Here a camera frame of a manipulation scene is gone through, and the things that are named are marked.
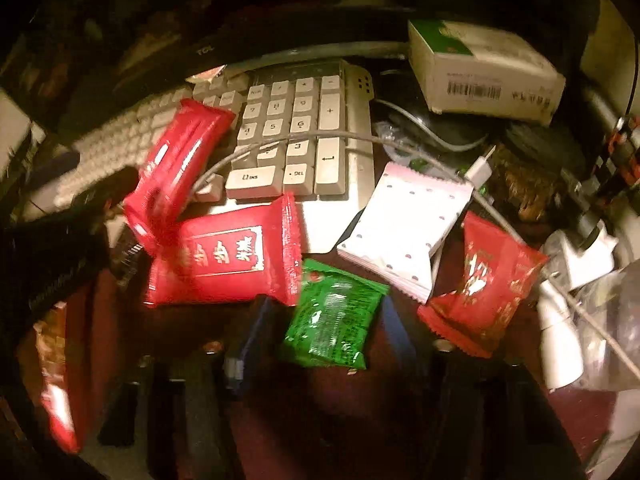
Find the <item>cardboard box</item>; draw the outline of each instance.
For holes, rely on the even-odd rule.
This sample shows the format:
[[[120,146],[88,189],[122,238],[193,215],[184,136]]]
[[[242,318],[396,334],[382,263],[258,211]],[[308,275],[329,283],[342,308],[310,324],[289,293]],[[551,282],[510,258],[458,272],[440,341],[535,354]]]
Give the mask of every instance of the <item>cardboard box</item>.
[[[468,23],[411,20],[409,42],[409,61],[432,112],[551,122],[564,76],[518,35]]]

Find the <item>dark red desk surface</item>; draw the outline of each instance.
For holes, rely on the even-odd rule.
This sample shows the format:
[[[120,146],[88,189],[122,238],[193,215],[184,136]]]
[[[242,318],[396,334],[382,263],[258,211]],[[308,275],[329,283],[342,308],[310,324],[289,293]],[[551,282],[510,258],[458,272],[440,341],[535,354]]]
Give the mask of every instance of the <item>dark red desk surface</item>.
[[[376,150],[377,177],[386,156]],[[532,244],[550,233],[548,226],[520,226]],[[335,251],[313,257],[366,278],[371,272],[340,258]],[[452,232],[443,252],[434,293],[456,288],[462,273],[462,232]],[[417,303],[391,292],[408,308]],[[139,307],[129,337],[136,353],[186,355],[223,337],[224,327],[243,310],[232,306]],[[523,302],[504,337],[510,357],[524,359],[544,388],[538,348],[540,327],[535,304]],[[381,323],[373,324],[366,345],[366,371],[275,365],[264,382],[242,402],[228,406],[228,416],[248,479],[410,478],[415,473],[415,409],[402,388],[402,377]],[[579,455],[585,460],[607,431],[615,394],[571,387],[548,398]]]

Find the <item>orange-red wrapper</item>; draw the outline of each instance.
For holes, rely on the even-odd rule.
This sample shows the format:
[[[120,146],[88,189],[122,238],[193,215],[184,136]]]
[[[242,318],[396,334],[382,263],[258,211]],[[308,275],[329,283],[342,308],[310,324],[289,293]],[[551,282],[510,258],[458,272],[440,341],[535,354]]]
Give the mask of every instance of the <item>orange-red wrapper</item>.
[[[175,219],[187,203],[190,187],[234,117],[228,110],[183,99],[149,151],[136,190],[124,199],[129,226],[149,255],[155,256],[158,244],[175,236]]]
[[[292,194],[269,205],[178,224],[176,246],[160,246],[146,305],[230,303],[267,294],[293,306],[302,275],[300,226]]]
[[[418,308],[418,316],[467,354],[489,358],[548,258],[471,212],[463,228],[461,285]]]

